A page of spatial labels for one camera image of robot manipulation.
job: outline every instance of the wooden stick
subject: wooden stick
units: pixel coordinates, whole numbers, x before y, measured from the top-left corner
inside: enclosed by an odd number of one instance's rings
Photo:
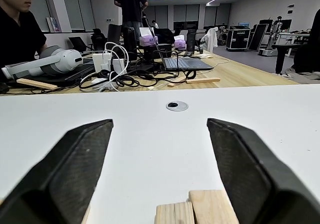
[[[172,80],[172,82],[185,82],[186,77],[180,77],[180,78],[176,78],[174,80]],[[169,83],[167,86],[170,88],[176,87],[178,85],[180,85],[182,83]]]
[[[175,205],[157,206],[154,224],[175,224]]]
[[[210,83],[210,82],[219,82],[219,81],[221,81],[220,78],[195,78],[195,79],[188,79],[186,83],[187,84]]]
[[[157,206],[154,224],[195,224],[192,203]]]
[[[191,191],[197,224],[239,224],[225,191]]]
[[[177,203],[174,205],[175,224],[195,224],[192,203]]]
[[[29,85],[29,86],[33,86],[33,87],[45,88],[45,89],[50,89],[50,90],[54,90],[54,89],[58,88],[58,86],[56,86],[56,85],[33,81],[30,79],[25,79],[25,78],[20,78],[16,82],[21,83],[21,84],[25,84],[25,85]]]

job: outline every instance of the floor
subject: floor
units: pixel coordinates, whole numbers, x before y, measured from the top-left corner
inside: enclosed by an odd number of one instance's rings
[[[227,51],[225,46],[219,46],[213,50],[217,55],[232,59],[239,63],[269,72],[275,73],[277,57],[263,57],[257,55],[253,51]],[[283,64],[283,71],[290,68],[294,63],[293,56],[285,57]]]

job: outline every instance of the white vr headset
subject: white vr headset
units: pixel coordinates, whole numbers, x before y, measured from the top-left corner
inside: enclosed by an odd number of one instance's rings
[[[2,71],[7,79],[18,79],[27,75],[40,76],[68,73],[83,64],[81,54],[74,49],[62,49],[59,46],[46,48],[38,60],[6,65]]]

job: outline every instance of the laptop keyboard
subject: laptop keyboard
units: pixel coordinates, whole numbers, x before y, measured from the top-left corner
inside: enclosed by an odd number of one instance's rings
[[[165,61],[165,65],[167,68],[177,68],[177,59],[175,58],[168,58],[168,59],[164,59]],[[191,68],[190,65],[188,65],[183,59],[178,59],[178,65],[179,68],[181,69],[185,69],[185,68]]]

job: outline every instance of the purple tissue box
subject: purple tissue box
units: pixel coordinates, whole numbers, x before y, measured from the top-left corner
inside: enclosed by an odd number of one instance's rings
[[[151,45],[155,45],[155,41],[154,41],[154,38],[152,37],[152,35],[147,35],[147,36],[144,36],[144,37],[140,37],[140,45],[143,46],[143,47],[146,47],[146,46],[151,46]]]
[[[174,42],[174,47],[175,48],[185,48],[186,47],[186,42],[182,39],[178,39]]]

